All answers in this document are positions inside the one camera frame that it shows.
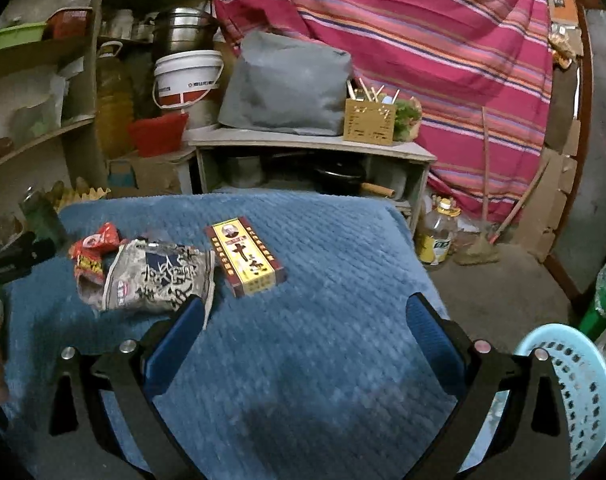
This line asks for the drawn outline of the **yellow red spice box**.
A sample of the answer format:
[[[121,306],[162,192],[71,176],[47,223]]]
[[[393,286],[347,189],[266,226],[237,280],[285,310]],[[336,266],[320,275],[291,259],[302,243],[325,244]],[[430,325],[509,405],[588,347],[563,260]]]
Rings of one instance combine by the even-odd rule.
[[[271,289],[287,279],[287,271],[264,244],[249,220],[237,217],[204,228],[225,279],[236,298]]]

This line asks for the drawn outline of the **cooking oil bottle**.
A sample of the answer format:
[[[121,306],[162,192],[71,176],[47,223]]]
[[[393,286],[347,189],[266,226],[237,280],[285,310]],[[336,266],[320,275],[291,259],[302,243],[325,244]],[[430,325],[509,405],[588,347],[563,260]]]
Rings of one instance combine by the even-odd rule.
[[[424,266],[445,263],[458,232],[460,208],[449,197],[436,197],[417,228],[417,256]]]

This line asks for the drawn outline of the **red plastic basin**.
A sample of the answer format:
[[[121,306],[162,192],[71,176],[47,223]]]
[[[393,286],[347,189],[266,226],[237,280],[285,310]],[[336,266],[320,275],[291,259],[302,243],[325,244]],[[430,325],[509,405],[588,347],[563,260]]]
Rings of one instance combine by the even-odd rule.
[[[187,114],[171,113],[131,122],[127,132],[140,157],[155,157],[181,149],[187,122]]]

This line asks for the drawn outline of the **green glass bottle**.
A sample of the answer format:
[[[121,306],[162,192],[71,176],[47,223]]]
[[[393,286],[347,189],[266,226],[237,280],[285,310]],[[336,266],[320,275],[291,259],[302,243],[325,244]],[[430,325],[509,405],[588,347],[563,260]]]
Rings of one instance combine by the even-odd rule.
[[[39,188],[30,186],[25,191],[20,208],[36,240],[50,240],[54,249],[60,252],[68,241],[68,234],[45,194]]]

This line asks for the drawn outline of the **low wooden cabinet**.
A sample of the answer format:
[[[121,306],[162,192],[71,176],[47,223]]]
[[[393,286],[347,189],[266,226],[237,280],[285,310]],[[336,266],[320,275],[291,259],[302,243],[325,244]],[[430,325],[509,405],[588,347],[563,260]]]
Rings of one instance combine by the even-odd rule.
[[[422,194],[437,157],[416,142],[375,145],[341,136],[233,128],[186,133],[201,191],[303,191],[379,198],[417,228]]]

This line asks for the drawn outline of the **steel pots stack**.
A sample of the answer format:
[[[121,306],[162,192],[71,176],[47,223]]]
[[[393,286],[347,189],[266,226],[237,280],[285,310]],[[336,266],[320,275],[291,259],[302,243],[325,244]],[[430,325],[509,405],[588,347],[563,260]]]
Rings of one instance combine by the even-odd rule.
[[[176,6],[154,18],[153,51],[158,58],[192,50],[210,50],[218,21],[200,9]]]

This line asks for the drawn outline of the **light blue plastic basket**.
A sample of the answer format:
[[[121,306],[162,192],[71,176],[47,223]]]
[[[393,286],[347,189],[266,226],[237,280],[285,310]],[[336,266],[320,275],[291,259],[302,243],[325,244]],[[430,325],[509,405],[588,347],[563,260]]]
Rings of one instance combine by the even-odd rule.
[[[606,361],[591,339],[565,324],[545,324],[521,339],[517,356],[550,355],[569,428],[570,477],[588,468],[606,444]]]

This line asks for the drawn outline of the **wooden wall shelf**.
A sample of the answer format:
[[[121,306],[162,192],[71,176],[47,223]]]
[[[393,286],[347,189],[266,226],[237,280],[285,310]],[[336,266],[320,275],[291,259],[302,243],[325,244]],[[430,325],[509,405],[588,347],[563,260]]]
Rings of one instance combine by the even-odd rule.
[[[84,180],[108,183],[111,159],[97,133],[103,113],[97,98],[97,51],[104,6],[146,14],[200,0],[87,0],[80,36],[44,32],[35,42],[0,50],[0,218],[18,217],[18,202],[34,186],[44,191]],[[39,21],[65,9],[61,0],[11,0],[17,14]]]

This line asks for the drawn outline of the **large yellow oil jug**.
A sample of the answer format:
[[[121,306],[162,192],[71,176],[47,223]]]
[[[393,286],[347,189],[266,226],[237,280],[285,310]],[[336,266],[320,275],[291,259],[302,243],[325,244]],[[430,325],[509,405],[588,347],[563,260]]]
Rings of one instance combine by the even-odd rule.
[[[118,58],[122,48],[120,41],[110,40],[105,41],[97,53],[96,129],[106,159],[119,158],[134,149],[127,131],[134,120],[132,81]]]

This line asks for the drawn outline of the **red striped hanging cloth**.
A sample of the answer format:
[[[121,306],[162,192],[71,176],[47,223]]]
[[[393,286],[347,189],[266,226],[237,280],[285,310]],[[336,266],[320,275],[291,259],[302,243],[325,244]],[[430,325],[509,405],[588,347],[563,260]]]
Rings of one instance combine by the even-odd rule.
[[[252,30],[350,53],[370,87],[422,107],[428,182],[500,222],[538,170],[553,59],[547,0],[214,0],[228,44]]]

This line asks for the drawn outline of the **yellow chopstick holder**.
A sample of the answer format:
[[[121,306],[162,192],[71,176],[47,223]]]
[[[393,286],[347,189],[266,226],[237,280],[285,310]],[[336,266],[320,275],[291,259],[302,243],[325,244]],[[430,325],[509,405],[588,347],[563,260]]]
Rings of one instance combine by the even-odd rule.
[[[351,142],[390,146],[393,144],[396,106],[384,93],[384,86],[368,88],[358,79],[359,88],[346,81],[343,139]]]

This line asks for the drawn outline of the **white plastic bucket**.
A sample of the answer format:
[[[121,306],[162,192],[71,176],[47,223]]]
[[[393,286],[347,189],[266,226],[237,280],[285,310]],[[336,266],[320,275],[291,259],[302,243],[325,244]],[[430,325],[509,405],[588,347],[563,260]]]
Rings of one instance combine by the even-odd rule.
[[[153,102],[161,110],[188,108],[219,87],[223,70],[222,53],[216,50],[165,55],[154,64]]]

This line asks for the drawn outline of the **green plastic tray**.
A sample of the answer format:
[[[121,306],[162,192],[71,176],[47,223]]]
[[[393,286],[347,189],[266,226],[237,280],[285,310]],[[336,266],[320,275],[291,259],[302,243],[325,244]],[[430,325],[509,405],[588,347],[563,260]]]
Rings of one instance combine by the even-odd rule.
[[[26,23],[0,29],[0,50],[38,42],[44,36],[46,22]]]

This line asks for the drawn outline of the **wooden framed door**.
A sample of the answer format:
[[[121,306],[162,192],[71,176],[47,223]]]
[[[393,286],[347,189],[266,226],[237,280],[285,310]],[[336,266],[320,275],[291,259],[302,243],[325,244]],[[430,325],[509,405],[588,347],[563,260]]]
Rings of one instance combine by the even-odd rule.
[[[576,0],[584,57],[578,68],[576,175],[545,266],[566,295],[584,294],[606,261],[606,4]]]

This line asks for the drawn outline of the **red orange snack wrapper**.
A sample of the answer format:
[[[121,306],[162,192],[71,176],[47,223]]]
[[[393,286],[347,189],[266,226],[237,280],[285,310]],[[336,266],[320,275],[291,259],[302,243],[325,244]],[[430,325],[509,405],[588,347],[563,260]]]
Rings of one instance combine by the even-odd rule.
[[[115,254],[120,243],[120,233],[113,222],[103,223],[96,233],[74,243],[68,250],[68,256],[74,261],[76,281],[103,285],[103,257]]]

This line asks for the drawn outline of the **grey cloth bag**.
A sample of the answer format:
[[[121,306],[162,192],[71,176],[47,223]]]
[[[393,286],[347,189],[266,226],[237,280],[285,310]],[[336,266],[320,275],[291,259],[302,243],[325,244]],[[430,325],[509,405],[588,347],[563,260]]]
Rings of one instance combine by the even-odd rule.
[[[236,129],[341,136],[349,53],[316,41],[249,32],[218,122]]]

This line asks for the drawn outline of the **grey printed snack bag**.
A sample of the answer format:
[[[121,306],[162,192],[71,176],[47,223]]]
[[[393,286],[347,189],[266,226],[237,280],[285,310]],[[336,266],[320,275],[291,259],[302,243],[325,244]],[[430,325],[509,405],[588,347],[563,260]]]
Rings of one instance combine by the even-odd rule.
[[[103,257],[105,281],[76,281],[80,299],[95,311],[176,312],[196,297],[209,318],[215,292],[215,254],[189,245],[135,238]]]

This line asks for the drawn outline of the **blue fleece table cover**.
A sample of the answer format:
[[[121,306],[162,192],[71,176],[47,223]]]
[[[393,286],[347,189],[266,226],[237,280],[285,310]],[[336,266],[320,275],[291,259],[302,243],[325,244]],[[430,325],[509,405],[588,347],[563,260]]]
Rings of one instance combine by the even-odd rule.
[[[399,479],[455,405],[406,324],[420,292],[444,304],[404,218],[381,200],[313,193],[175,195],[65,208],[83,237],[105,222],[207,248],[247,218],[286,281],[237,298],[218,278],[211,318],[157,409],[211,479]]]

